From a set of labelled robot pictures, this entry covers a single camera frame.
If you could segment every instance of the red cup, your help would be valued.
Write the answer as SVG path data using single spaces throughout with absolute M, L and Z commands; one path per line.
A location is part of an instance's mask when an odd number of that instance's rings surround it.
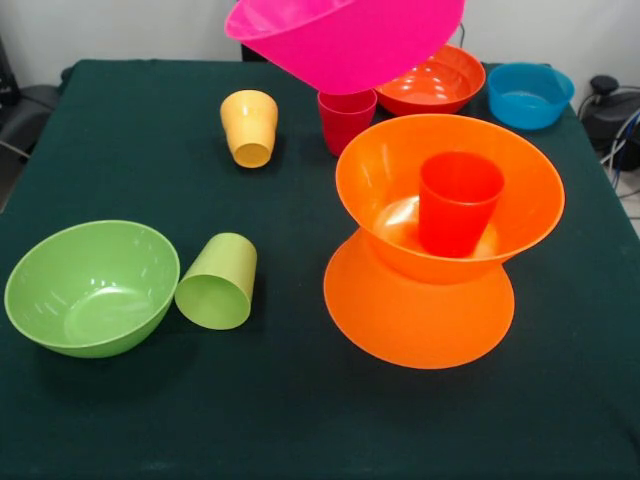
M 500 169 L 484 157 L 447 152 L 420 170 L 418 232 L 424 249 L 439 257 L 473 253 L 504 188 Z
M 351 140 L 369 128 L 377 103 L 374 90 L 350 95 L 318 93 L 322 131 L 333 155 L 340 156 Z

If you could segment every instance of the bowl rim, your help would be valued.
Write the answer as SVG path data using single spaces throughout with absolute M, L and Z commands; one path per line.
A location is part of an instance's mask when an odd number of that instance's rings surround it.
M 527 106 L 526 107 L 527 110 L 541 110 L 541 109 L 542 110 L 546 110 L 549 107 L 563 107 L 564 108 L 569 104 L 569 102 L 571 102 L 571 100 L 573 99 L 573 97 L 576 94 L 576 86 L 573 83 L 573 80 L 571 80 L 571 78 L 569 78 L 569 76 L 567 74 L 561 72 L 560 70 L 557 70 L 557 69 L 553 68 L 551 65 L 546 65 L 546 64 L 543 64 L 543 63 L 511 62 L 511 63 L 503 63 L 502 65 L 498 65 L 497 67 L 494 67 L 489 72 L 489 76 L 487 77 L 487 86 L 489 87 L 489 95 L 494 95 L 494 96 L 500 97 L 502 100 L 504 100 L 505 102 L 509 103 L 510 105 L 513 105 L 514 107 L 523 108 L 521 103 L 514 101 L 513 98 L 511 98 L 508 95 L 500 93 L 493 86 L 493 80 L 495 80 L 495 76 L 497 74 L 500 74 L 501 72 L 504 73 L 505 70 L 510 70 L 512 67 L 527 67 L 527 68 L 535 69 L 535 70 L 541 70 L 541 69 L 545 69 L 546 68 L 546 69 L 549 69 L 552 72 L 554 72 L 556 75 L 561 77 L 563 80 L 566 80 L 569 83 L 569 85 L 571 86 L 570 95 L 567 95 L 567 98 L 565 100 L 562 100 L 560 102 L 549 102 L 549 106 L 541 106 L 541 105 Z
M 11 314 L 11 310 L 9 309 L 9 291 L 11 290 L 11 286 L 13 285 L 13 282 L 15 281 L 15 275 L 17 274 L 18 269 L 20 268 L 20 266 L 22 266 L 22 264 L 26 261 L 26 259 L 31 256 L 31 254 L 33 252 L 35 252 L 36 250 L 38 250 L 39 248 L 42 248 L 43 245 L 49 243 L 50 241 L 52 241 L 54 238 L 57 238 L 59 236 L 62 236 L 68 232 L 74 231 L 74 230 L 79 230 L 79 229 L 83 229 L 83 228 L 88 228 L 88 227 L 92 227 L 95 225 L 104 225 L 104 224 L 120 224 L 120 225 L 131 225 L 131 226 L 136 226 L 139 228 L 142 228 L 148 232 L 151 232 L 152 234 L 156 235 L 157 237 L 159 237 L 162 241 L 164 241 L 166 243 L 166 245 L 169 247 L 169 250 L 172 253 L 173 259 L 175 260 L 175 267 L 176 267 L 176 278 L 174 279 L 173 282 L 173 289 L 171 290 L 171 293 L 169 294 L 169 297 L 162 303 L 162 305 L 160 306 L 160 308 L 158 308 L 157 310 L 154 311 L 153 315 L 150 315 L 149 318 L 144 321 L 143 323 L 141 323 L 140 325 L 138 325 L 137 327 L 130 329 L 128 331 L 126 331 L 125 333 L 119 334 L 115 337 L 106 339 L 106 340 L 101 340 L 99 342 L 91 342 L 91 343 L 86 343 L 86 344 L 73 344 L 73 345 L 69 345 L 69 344 L 62 344 L 62 343 L 51 343 L 51 342 L 45 342 L 42 341 L 41 339 L 38 339 L 37 337 L 31 335 L 30 333 L 26 332 L 13 318 L 12 314 Z M 145 326 L 147 326 L 149 324 L 149 322 L 151 322 L 154 318 L 156 318 L 167 306 L 167 303 L 170 303 L 173 299 L 173 295 L 175 293 L 175 289 L 178 285 L 178 280 L 180 279 L 180 258 L 178 256 L 178 252 L 176 251 L 175 247 L 173 246 L 173 244 L 169 241 L 169 239 L 164 236 L 162 233 L 160 233 L 158 230 L 156 230 L 155 228 L 149 227 L 148 225 L 144 225 L 142 223 L 138 223 L 138 222 L 133 222 L 130 220 L 96 220 L 96 221 L 92 221 L 92 222 L 85 222 L 85 223 L 79 223 L 77 225 L 72 225 L 71 227 L 67 227 L 64 228 L 62 230 L 57 231 L 56 233 L 49 235 L 48 237 L 44 238 L 43 240 L 41 240 L 40 242 L 38 242 L 35 246 L 31 247 L 27 253 L 25 253 L 22 258 L 20 258 L 20 260 L 18 261 L 18 263 L 16 263 L 15 267 L 13 267 L 13 270 L 11 271 L 11 274 L 9 275 L 9 278 L 7 279 L 7 285 L 4 289 L 4 309 L 7 312 L 7 317 L 9 317 L 9 321 L 11 322 L 11 324 L 14 326 L 14 328 L 16 330 L 18 330 L 22 335 L 24 335 L 25 337 L 27 337 L 29 340 L 45 346 L 45 347 L 50 347 L 50 348 L 58 348 L 58 349 L 63 349 L 63 350 L 83 350 L 83 349 L 87 349 L 87 348 L 93 348 L 93 347 L 98 347 L 101 345 L 106 345 L 109 343 L 113 343 L 117 340 L 120 340 L 124 337 L 127 337 L 129 335 L 131 335 L 132 333 L 143 329 Z
M 432 118 L 433 120 L 438 120 L 438 119 L 443 119 L 443 118 L 455 118 L 457 119 L 457 121 L 462 121 L 462 122 L 471 122 L 471 123 L 478 123 L 478 124 L 484 124 L 484 125 L 488 125 L 490 128 L 495 128 L 498 130 L 502 130 L 503 133 L 505 133 L 508 136 L 514 137 L 514 139 L 520 143 L 525 143 L 527 144 L 530 148 L 533 148 L 536 152 L 538 152 L 540 154 L 540 156 L 548 163 L 548 166 L 550 167 L 550 171 L 553 175 L 553 178 L 555 179 L 556 185 L 559 187 L 558 190 L 560 192 L 560 204 L 558 206 L 558 212 L 556 213 L 556 216 L 554 217 L 553 221 L 549 223 L 549 226 L 544 230 L 544 232 L 542 234 L 540 234 L 537 238 L 533 239 L 532 241 L 526 243 L 525 245 L 522 245 L 521 247 L 512 249 L 508 252 L 503 252 L 497 255 L 492 255 L 489 257 L 480 257 L 480 258 L 470 258 L 470 257 L 462 257 L 462 258 L 457 258 L 457 257 L 440 257 L 437 255 L 431 255 L 430 253 L 427 252 L 418 252 L 416 250 L 412 250 L 410 248 L 407 247 L 403 247 L 401 245 L 398 245 L 396 243 L 391 243 L 388 242 L 386 240 L 383 240 L 382 238 L 380 238 L 380 236 L 376 235 L 373 231 L 372 228 L 370 228 L 369 226 L 365 226 L 362 223 L 360 223 L 358 217 L 353 213 L 353 209 L 350 209 L 344 199 L 344 193 L 343 193 L 343 189 L 340 187 L 340 182 L 338 181 L 338 177 L 340 175 L 340 171 L 341 171 L 341 165 L 344 164 L 344 162 L 342 161 L 343 156 L 348 153 L 351 149 L 355 148 L 354 145 L 357 143 L 357 140 L 363 136 L 366 135 L 368 132 L 373 131 L 373 130 L 377 130 L 379 128 L 384 128 L 384 126 L 390 122 L 407 122 L 407 121 L 411 121 L 411 120 L 416 120 L 418 118 Z M 344 149 L 344 151 L 342 152 L 342 155 L 340 155 L 340 158 L 338 159 L 338 165 L 336 166 L 336 173 L 335 173 L 335 180 L 336 180 L 336 189 L 338 191 L 338 197 L 340 198 L 340 202 L 342 203 L 343 207 L 345 208 L 345 210 L 347 211 L 347 213 L 351 216 L 351 218 L 353 218 L 355 220 L 355 222 L 358 224 L 359 228 L 362 228 L 365 232 L 367 232 L 367 234 L 371 235 L 372 237 L 374 237 L 377 241 L 379 242 L 383 242 L 385 245 L 388 245 L 394 249 L 400 250 L 404 253 L 408 253 L 410 255 L 414 255 L 416 257 L 420 257 L 420 258 L 427 258 L 427 259 L 431 259 L 431 260 L 438 260 L 438 261 L 445 261 L 445 262 L 449 262 L 449 263 L 457 263 L 457 264 L 469 264 L 469 263 L 482 263 L 482 262 L 493 262 L 493 261 L 501 261 L 501 262 L 505 262 L 508 259 L 510 259 L 511 257 L 518 255 L 519 253 L 522 253 L 526 250 L 529 250 L 530 248 L 534 247 L 535 245 L 537 245 L 538 243 L 540 243 L 542 240 L 544 240 L 545 238 L 547 238 L 549 236 L 549 234 L 551 234 L 551 232 L 556 228 L 556 226 L 558 225 L 558 223 L 560 223 L 560 219 L 562 218 L 562 215 L 564 214 L 564 209 L 566 206 L 566 192 L 564 190 L 564 184 L 562 183 L 562 177 L 560 177 L 560 173 L 558 173 L 558 170 L 556 169 L 555 165 L 551 162 L 551 160 L 549 160 L 549 158 L 538 148 L 536 147 L 533 143 L 529 142 L 527 139 L 521 137 L 520 135 L 512 132 L 509 129 L 506 129 L 504 127 L 501 127 L 500 125 L 496 125 L 495 123 L 491 123 L 491 122 L 487 122 L 485 120 L 480 120 L 478 118 L 473 118 L 473 117 L 464 117 L 461 115 L 453 115 L 453 114 L 447 114 L 447 113 L 420 113 L 420 114 L 416 114 L 416 115 L 405 115 L 402 117 L 396 117 L 396 118 L 392 118 L 390 120 L 386 120 L 380 123 L 377 123 L 376 125 L 370 127 L 369 129 L 365 130 L 364 132 L 362 132 L 360 135 L 358 135 L 356 138 L 354 138 L 349 145 L 347 145 L 347 147 Z
M 344 3 L 340 6 L 334 6 L 333 8 L 327 10 L 326 12 L 322 12 L 319 13 L 318 15 L 315 15 L 311 18 L 308 18 L 307 20 L 301 22 L 301 23 L 297 23 L 295 25 L 292 25 L 290 27 L 287 28 L 283 28 L 282 30 L 275 30 L 275 31 L 269 31 L 269 32 L 261 32 L 259 34 L 255 34 L 255 35 L 242 35 L 242 36 L 235 36 L 235 35 L 231 35 L 230 30 L 230 24 L 232 22 L 233 17 L 237 14 L 238 11 L 240 11 L 240 9 L 242 8 L 243 4 L 245 3 L 244 0 L 240 0 L 238 2 L 236 2 L 236 4 L 233 6 L 233 8 L 231 9 L 231 12 L 229 12 L 229 15 L 227 16 L 227 19 L 224 22 L 224 33 L 234 39 L 237 40 L 239 42 L 245 42 L 245 41 L 253 41 L 253 40 L 262 40 L 265 38 L 270 38 L 270 37 L 275 37 L 277 35 L 282 35 L 285 33 L 289 33 L 289 32 L 293 32 L 295 30 L 298 30 L 299 28 L 305 27 L 307 25 L 309 25 L 310 23 L 313 23 L 317 20 L 321 20 L 324 17 L 328 17 L 333 15 L 334 13 L 342 10 L 343 8 L 346 8 L 350 5 L 353 5 L 354 3 L 356 3 L 359 0 L 344 0 Z
M 397 80 L 398 78 L 404 77 L 409 72 L 405 72 L 402 75 L 394 78 L 393 80 L 390 80 L 389 82 L 383 83 L 382 85 L 378 85 L 377 87 L 374 88 L 374 90 L 376 91 L 376 93 L 380 97 L 383 97 L 383 98 L 386 98 L 386 99 L 389 99 L 389 100 L 392 100 L 394 102 L 398 102 L 398 103 L 401 103 L 401 104 L 404 104 L 404 105 L 411 105 L 411 106 L 417 106 L 417 107 L 446 107 L 447 105 L 454 105 L 454 104 L 458 104 L 458 103 L 466 103 L 466 102 L 468 102 L 473 97 L 475 97 L 484 88 L 485 84 L 487 83 L 487 70 L 484 68 L 484 65 L 482 64 L 482 62 L 480 60 L 478 60 L 476 57 L 471 55 L 465 49 L 463 49 L 461 47 L 457 47 L 455 45 L 451 45 L 449 43 L 445 43 L 442 47 L 440 47 L 438 49 L 438 51 L 436 51 L 428 59 L 426 59 L 423 62 L 420 62 L 419 64 L 415 65 L 412 68 L 419 67 L 419 66 L 424 65 L 425 63 L 431 61 L 431 59 L 435 55 L 437 55 L 438 52 L 440 52 L 442 50 L 453 50 L 453 51 L 456 51 L 459 54 L 462 54 L 462 56 L 466 57 L 468 60 L 471 60 L 472 63 L 476 64 L 476 66 L 479 66 L 480 70 L 482 70 L 482 81 L 479 82 L 479 85 L 476 88 L 472 89 L 471 93 L 469 93 L 468 95 L 465 95 L 464 97 L 460 97 L 460 98 L 458 98 L 456 100 L 449 101 L 449 102 L 446 102 L 446 103 L 422 103 L 422 102 L 407 102 L 406 100 L 402 100 L 402 99 L 400 99 L 398 97 L 394 97 L 392 95 L 387 95 L 386 93 L 384 93 L 384 91 L 382 89 L 386 85 L 388 85 L 389 83 L 391 83 L 394 80 Z

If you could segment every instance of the upside-down cup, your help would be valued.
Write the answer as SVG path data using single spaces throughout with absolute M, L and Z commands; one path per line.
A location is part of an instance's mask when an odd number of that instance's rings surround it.
M 242 325 L 251 313 L 257 252 L 237 233 L 213 237 L 176 289 L 176 305 L 192 322 L 214 330 Z
M 222 102 L 220 118 L 238 165 L 258 168 L 271 159 L 278 126 L 278 106 L 273 98 L 257 90 L 235 92 Z

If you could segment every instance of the bowl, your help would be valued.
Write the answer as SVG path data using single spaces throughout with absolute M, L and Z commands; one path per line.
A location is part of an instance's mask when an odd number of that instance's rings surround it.
M 575 93 L 571 79 L 546 65 L 509 63 L 489 74 L 489 108 L 502 123 L 539 130 L 555 123 Z
M 490 223 L 469 257 L 431 255 L 418 238 L 420 168 L 447 152 L 487 158 L 504 177 Z M 564 209 L 560 176 L 540 150 L 503 127 L 458 115 L 411 115 L 369 128 L 342 153 L 336 181 L 343 205 L 378 257 L 430 284 L 480 277 L 545 238 Z
M 173 245 L 139 223 L 106 220 L 62 230 L 11 272 L 4 302 L 13 326 L 58 353 L 123 353 L 160 323 L 180 263 Z
M 504 179 L 480 241 L 461 258 L 428 253 L 419 236 L 420 169 L 452 152 L 490 160 Z M 410 115 L 356 137 L 336 181 L 360 226 L 324 278 L 327 310 L 342 333 L 377 358 L 419 369 L 462 365 L 495 348 L 515 311 L 502 264 L 549 235 L 564 208 L 562 181 L 544 154 L 481 120 Z
M 464 0 L 240 0 L 225 32 L 316 90 L 343 95 L 438 50 L 463 8 Z
M 455 113 L 484 86 L 484 67 L 473 55 L 445 45 L 426 62 L 376 88 L 394 115 Z

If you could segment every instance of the white wall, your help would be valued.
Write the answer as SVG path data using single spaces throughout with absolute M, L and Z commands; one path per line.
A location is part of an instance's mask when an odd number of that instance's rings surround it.
M 22 86 L 57 83 L 87 57 L 239 59 L 222 31 L 233 3 L 0 0 L 0 34 Z M 465 48 L 484 61 L 552 63 L 578 101 L 597 73 L 640 85 L 638 19 L 640 0 L 467 0 Z
M 465 48 L 487 62 L 548 62 L 576 85 L 608 73 L 640 85 L 639 0 L 467 0 Z
M 20 86 L 59 83 L 81 58 L 240 59 L 224 32 L 235 0 L 0 0 Z

